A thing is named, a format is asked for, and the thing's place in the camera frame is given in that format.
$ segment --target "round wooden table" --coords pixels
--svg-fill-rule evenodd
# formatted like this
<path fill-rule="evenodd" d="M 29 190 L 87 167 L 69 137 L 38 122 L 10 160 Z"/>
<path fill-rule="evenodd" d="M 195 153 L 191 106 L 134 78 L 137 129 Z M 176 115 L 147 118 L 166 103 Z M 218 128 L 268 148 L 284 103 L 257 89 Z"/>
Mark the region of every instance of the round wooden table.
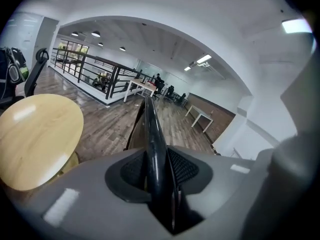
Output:
<path fill-rule="evenodd" d="M 84 117 L 72 100 L 39 94 L 20 100 L 0 117 L 0 177 L 27 191 L 57 175 L 74 154 Z"/>

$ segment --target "office chair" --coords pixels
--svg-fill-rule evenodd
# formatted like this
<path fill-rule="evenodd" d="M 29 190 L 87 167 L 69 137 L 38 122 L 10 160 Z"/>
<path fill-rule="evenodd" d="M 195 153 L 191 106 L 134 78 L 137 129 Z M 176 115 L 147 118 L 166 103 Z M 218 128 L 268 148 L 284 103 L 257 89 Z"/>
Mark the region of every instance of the office chair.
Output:
<path fill-rule="evenodd" d="M 49 54 L 46 51 L 46 49 L 47 48 L 42 48 L 42 49 L 38 50 L 35 55 L 36 64 L 34 65 L 33 70 L 29 73 L 29 76 L 26 79 L 25 85 L 24 85 L 25 97 L 29 97 L 29 96 L 34 95 L 35 88 L 37 86 L 36 81 L 37 81 L 42 69 L 44 68 L 46 62 L 49 59 Z M 16 89 L 16 86 L 12 85 L 11 96 L 0 99 L 0 109 L 1 110 L 7 109 L 12 104 L 14 104 L 24 98 L 23 96 L 16 96 L 15 89 Z"/>
<path fill-rule="evenodd" d="M 185 97 L 186 97 L 186 94 L 185 94 L 185 93 L 182 94 L 182 96 L 179 97 L 179 98 L 175 101 L 175 104 L 178 105 L 178 106 L 181 106 L 181 105 L 182 105 L 182 102 L 183 102 L 184 99 L 185 99 Z"/>
<path fill-rule="evenodd" d="M 159 100 L 160 98 L 157 95 L 161 94 L 161 90 L 165 86 L 165 84 L 163 82 L 157 81 L 157 84 L 155 86 L 157 87 L 157 90 L 154 92 L 152 97 L 154 97 L 155 100 Z"/>
<path fill-rule="evenodd" d="M 175 87 L 173 87 L 171 85 L 168 88 L 168 91 L 167 91 L 166 95 L 164 96 L 164 100 L 171 103 L 173 101 L 173 93 L 174 93 L 174 91 L 175 91 Z"/>

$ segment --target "brick wall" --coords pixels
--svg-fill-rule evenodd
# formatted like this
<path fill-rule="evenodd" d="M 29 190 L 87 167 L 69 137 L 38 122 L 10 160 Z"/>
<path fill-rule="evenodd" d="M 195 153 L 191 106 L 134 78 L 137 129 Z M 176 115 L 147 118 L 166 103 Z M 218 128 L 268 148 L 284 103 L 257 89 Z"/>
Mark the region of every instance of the brick wall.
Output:
<path fill-rule="evenodd" d="M 235 114 L 226 110 L 225 108 L 208 101 L 204 98 L 201 98 L 195 94 L 190 93 L 188 96 L 188 102 L 185 104 L 185 108 L 189 110 L 191 105 L 194 105 L 204 111 L 213 119 L 213 123 L 210 127 L 205 131 L 205 134 L 211 143 L 214 143 L 216 139 L 224 132 L 224 130 L 228 127 L 231 121 L 234 119 Z M 189 113 L 194 118 L 196 118 L 199 114 L 196 110 L 191 109 Z M 209 123 L 209 120 L 204 116 L 201 116 L 197 122 L 202 129 L 205 129 Z"/>

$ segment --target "black mesh grille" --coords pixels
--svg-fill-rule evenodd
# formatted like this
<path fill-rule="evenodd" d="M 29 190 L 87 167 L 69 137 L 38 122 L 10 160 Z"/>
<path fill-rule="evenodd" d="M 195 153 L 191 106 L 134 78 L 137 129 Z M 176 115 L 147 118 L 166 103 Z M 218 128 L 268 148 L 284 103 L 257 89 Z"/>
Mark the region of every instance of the black mesh grille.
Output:
<path fill-rule="evenodd" d="M 199 168 L 178 153 L 168 149 L 177 184 L 181 186 L 199 173 Z"/>
<path fill-rule="evenodd" d="M 146 174 L 147 164 L 144 154 L 127 162 L 120 171 L 120 175 L 126 183 L 141 190 L 144 190 Z"/>

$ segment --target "laminate flooring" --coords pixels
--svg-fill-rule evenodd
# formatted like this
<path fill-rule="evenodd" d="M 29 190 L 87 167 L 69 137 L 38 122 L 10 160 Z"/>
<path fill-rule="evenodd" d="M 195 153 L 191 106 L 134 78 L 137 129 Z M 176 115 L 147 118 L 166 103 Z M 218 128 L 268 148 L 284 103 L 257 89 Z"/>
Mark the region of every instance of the laminate flooring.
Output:
<path fill-rule="evenodd" d="M 139 110 L 135 105 L 140 105 L 143 100 L 139 95 L 131 95 L 126 103 L 119 100 L 107 108 L 52 68 L 42 70 L 34 94 L 62 95 L 79 105 L 84 117 L 82 136 L 75 150 L 80 163 L 123 151 Z M 154 104 L 166 143 L 213 155 L 210 142 L 200 126 L 196 124 L 191 128 L 194 118 L 190 115 L 185 117 L 186 109 L 160 97 Z"/>

